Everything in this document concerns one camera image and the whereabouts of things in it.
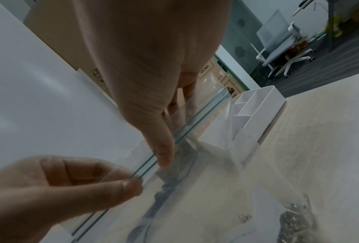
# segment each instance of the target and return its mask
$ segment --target plastic bag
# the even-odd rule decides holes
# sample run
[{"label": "plastic bag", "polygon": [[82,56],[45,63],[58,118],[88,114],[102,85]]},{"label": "plastic bag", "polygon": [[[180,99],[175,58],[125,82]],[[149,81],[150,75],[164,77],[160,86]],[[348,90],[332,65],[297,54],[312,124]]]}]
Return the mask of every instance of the plastic bag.
[{"label": "plastic bag", "polygon": [[244,134],[227,90],[213,76],[168,118],[178,151],[162,170],[143,143],[124,163],[144,180],[141,196],[85,215],[79,242],[307,242],[308,200]]}]

